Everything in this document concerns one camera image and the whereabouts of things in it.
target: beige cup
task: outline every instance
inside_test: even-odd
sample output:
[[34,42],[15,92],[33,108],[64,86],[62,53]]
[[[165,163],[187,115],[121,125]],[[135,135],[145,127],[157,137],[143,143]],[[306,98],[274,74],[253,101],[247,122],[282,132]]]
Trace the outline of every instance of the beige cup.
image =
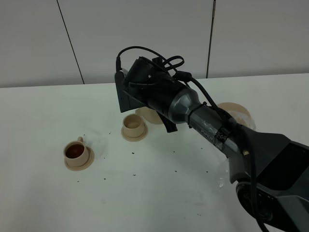
[[[84,147],[83,153],[77,158],[68,158],[66,155],[67,150],[73,145],[80,144]],[[87,148],[84,144],[84,140],[82,137],[78,137],[77,141],[70,142],[67,144],[63,150],[63,155],[67,166],[72,168],[83,167],[89,160],[89,148]]]
[[254,120],[251,118],[249,111],[242,105],[224,102],[218,104],[218,107],[227,111],[238,123],[255,130],[256,126]]
[[144,117],[148,122],[152,124],[163,123],[158,113],[155,110],[150,109],[148,107],[139,108],[135,111],[135,113],[139,116]]
[[121,134],[124,139],[137,142],[146,137],[148,128],[141,116],[132,114],[125,117],[122,124]]

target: black cable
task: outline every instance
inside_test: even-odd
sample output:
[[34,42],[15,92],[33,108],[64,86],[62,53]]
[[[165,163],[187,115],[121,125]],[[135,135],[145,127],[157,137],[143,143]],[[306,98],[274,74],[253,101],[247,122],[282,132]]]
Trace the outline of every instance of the black cable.
[[247,150],[249,152],[250,156],[250,166],[251,166],[251,206],[253,215],[255,217],[255,220],[257,224],[259,225],[262,232],[269,232],[269,230],[266,228],[261,215],[258,210],[258,203],[257,203],[257,182],[256,182],[256,166],[255,166],[255,154],[252,149],[252,145],[250,141],[248,140],[247,132],[243,129],[242,125],[239,125],[239,129],[241,134],[244,137]]
[[214,101],[212,100],[212,98],[210,97],[210,95],[208,94],[208,92],[204,89],[204,87],[200,84],[200,82],[198,82],[196,79],[194,79],[193,77],[190,78],[190,80],[199,88],[199,90],[201,90],[201,92],[204,94],[204,96],[206,97],[206,99],[209,101],[210,105],[214,108],[214,110],[217,112],[217,114],[220,116],[220,118],[223,121],[227,121],[226,116],[223,114],[223,112],[221,111],[221,109],[219,109],[219,107],[216,105],[216,103],[214,103]]
[[176,59],[181,59],[182,61],[179,62],[178,64],[174,64],[174,65],[172,65],[172,66],[170,65],[169,67],[166,67],[165,69],[166,69],[167,71],[169,71],[169,70],[171,70],[171,69],[173,69],[173,68],[178,68],[178,67],[180,67],[180,66],[182,66],[182,65],[184,64],[184,59],[183,59],[183,57],[181,57],[181,56],[173,56],[173,57],[168,58],[166,61],[164,61],[164,62],[162,63],[162,65],[165,66],[165,65],[168,64],[169,62],[172,62],[173,60],[176,60]]
[[172,69],[177,72],[177,69],[167,60],[165,59],[162,55],[160,55],[159,53],[149,49],[149,48],[146,48],[146,47],[141,47],[141,46],[132,46],[132,47],[127,47],[125,49],[123,49],[122,51],[119,52],[117,58],[116,58],[116,72],[120,71],[121,70],[121,61],[120,61],[120,56],[121,54],[123,54],[125,51],[127,50],[130,50],[130,49],[141,49],[141,50],[145,50],[145,51],[148,51],[148,52],[151,52],[155,55],[157,55],[158,57],[160,57],[161,59],[163,59],[167,64],[170,65],[170,67],[172,67]]

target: coffee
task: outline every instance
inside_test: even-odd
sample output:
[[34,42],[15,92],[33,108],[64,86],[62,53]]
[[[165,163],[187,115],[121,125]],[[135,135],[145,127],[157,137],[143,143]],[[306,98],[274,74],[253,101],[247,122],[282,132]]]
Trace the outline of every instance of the coffee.
[[75,144],[67,149],[66,157],[74,159],[81,156],[83,152],[84,152],[84,146],[81,144]]

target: black robotic arm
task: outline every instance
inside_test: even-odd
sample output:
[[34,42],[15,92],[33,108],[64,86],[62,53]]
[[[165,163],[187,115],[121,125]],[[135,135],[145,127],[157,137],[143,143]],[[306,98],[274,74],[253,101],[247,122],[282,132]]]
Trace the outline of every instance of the black robotic arm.
[[[120,55],[133,48],[150,51],[158,58],[140,57],[125,72]],[[171,65],[179,58],[182,62]],[[180,56],[165,59],[139,46],[121,51],[115,74],[121,112],[152,108],[168,132],[176,131],[176,124],[187,123],[229,158],[230,182],[238,182],[238,199],[262,231],[268,231],[264,223],[287,232],[309,231],[309,147],[281,134],[259,133],[238,124],[217,107],[190,73],[176,70],[183,63]],[[175,70],[174,76],[170,76],[170,69]],[[199,102],[198,94],[187,84],[190,81],[210,106]]]

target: white table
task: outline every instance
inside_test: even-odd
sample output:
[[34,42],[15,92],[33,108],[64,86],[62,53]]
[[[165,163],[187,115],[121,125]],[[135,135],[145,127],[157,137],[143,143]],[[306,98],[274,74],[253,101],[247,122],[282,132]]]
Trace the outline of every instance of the white table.
[[[309,145],[309,74],[200,82],[215,102],[245,106],[258,131]],[[235,185],[218,190],[222,153],[185,124],[168,134],[148,123],[144,140],[127,142],[129,113],[114,84],[0,89],[0,231],[260,231]],[[95,160],[73,172],[62,150],[78,136]]]

